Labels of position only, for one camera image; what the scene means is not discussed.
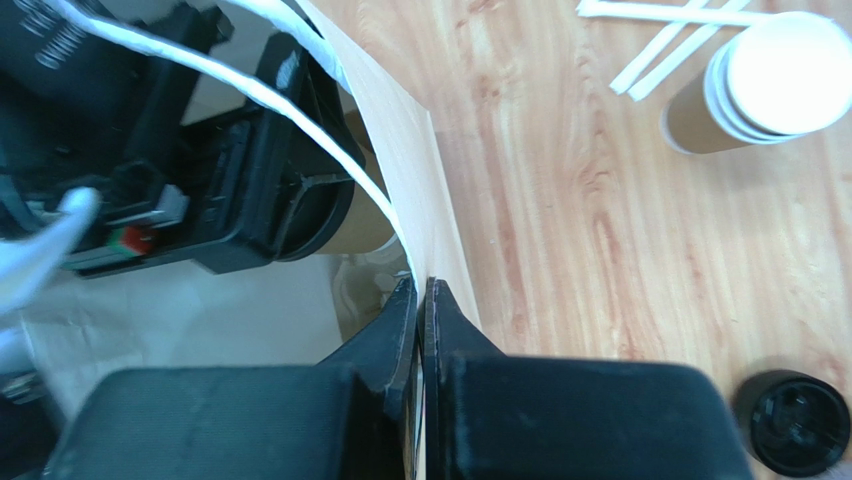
white cup lid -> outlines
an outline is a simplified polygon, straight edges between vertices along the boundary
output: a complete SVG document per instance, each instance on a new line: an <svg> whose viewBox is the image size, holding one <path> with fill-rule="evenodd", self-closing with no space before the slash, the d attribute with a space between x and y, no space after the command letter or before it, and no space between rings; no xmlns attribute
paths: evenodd
<svg viewBox="0 0 852 480"><path fill-rule="evenodd" d="M732 100L770 132L820 130L852 105L852 42L828 18L773 15L737 36L729 62Z"/></svg>

white paper strip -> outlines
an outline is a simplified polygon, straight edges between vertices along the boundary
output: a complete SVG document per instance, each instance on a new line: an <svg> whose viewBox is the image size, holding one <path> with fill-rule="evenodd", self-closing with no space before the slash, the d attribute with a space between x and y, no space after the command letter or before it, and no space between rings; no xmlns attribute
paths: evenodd
<svg viewBox="0 0 852 480"><path fill-rule="evenodd" d="M751 0L730 0L720 10L724 12L736 12L742 10L749 4ZM639 101L647 97L666 79L672 72L677 69L690 55L701 48L713 35L719 32L721 25L705 25L695 31L689 38L680 44L665 60L660 62L656 68L651 70L648 75L636 83L628 91L628 94L635 101Z"/></svg>
<svg viewBox="0 0 852 480"><path fill-rule="evenodd" d="M758 12L732 12L724 9L703 8L687 10L670 5L621 2L580 2L577 13L581 17L617 17L657 22L707 23L750 27L771 14Z"/></svg>
<svg viewBox="0 0 852 480"><path fill-rule="evenodd" d="M689 0L689 2L683 8L689 9L699 9L703 8L710 0ZM660 54L665 48L675 39L675 37L683 31L683 29L688 24L685 22L677 22L666 25L660 33L654 37L653 40L645 47L639 55L633 59L624 70L615 77L615 80L609 84L609 88L613 89L615 93L621 95L626 92L628 88L630 88L636 79L639 78L639 75L642 75L642 72L648 68L648 65L657 58L657 55Z"/></svg>

wooden table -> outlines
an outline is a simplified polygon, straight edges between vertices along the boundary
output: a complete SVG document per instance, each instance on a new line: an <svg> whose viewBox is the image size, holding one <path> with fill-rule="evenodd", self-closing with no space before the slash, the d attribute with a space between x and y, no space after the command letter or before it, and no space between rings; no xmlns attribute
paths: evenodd
<svg viewBox="0 0 852 480"><path fill-rule="evenodd" d="M725 395L792 367L852 394L852 116L707 156L659 131L663 106L736 29L634 103L607 85L660 24L581 19L577 0L316 3L432 112L501 348L685 363ZM846 0L751 9L852 31Z"/></svg>

kraft paper cup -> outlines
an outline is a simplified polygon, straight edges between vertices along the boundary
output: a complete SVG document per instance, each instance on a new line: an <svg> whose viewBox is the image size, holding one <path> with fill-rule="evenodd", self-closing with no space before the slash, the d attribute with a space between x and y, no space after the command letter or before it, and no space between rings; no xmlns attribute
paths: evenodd
<svg viewBox="0 0 852 480"><path fill-rule="evenodd" d="M772 145L821 130L852 105L852 42L833 21L778 14L747 29L666 107L663 133L687 153Z"/></svg>

curved paper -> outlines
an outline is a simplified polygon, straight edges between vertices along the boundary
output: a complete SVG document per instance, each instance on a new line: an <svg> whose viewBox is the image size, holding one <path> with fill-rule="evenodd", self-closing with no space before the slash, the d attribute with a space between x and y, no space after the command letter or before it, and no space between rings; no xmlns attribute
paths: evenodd
<svg viewBox="0 0 852 480"><path fill-rule="evenodd" d="M370 134L418 285L446 280L465 316L479 310L429 112L307 0L299 5L337 53Z"/></svg>

